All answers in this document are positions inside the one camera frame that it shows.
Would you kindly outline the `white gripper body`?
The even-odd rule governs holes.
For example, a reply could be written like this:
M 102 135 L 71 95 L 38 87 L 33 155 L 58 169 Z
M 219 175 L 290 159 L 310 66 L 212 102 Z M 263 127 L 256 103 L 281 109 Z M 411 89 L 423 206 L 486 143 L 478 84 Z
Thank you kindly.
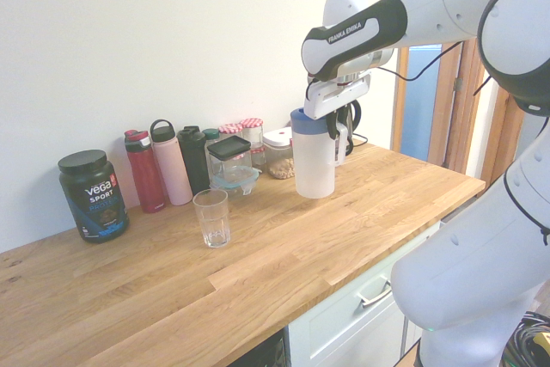
M 366 95 L 370 89 L 370 75 L 370 72 L 359 72 L 327 82 L 310 76 L 304 113 L 311 119 L 320 119 Z

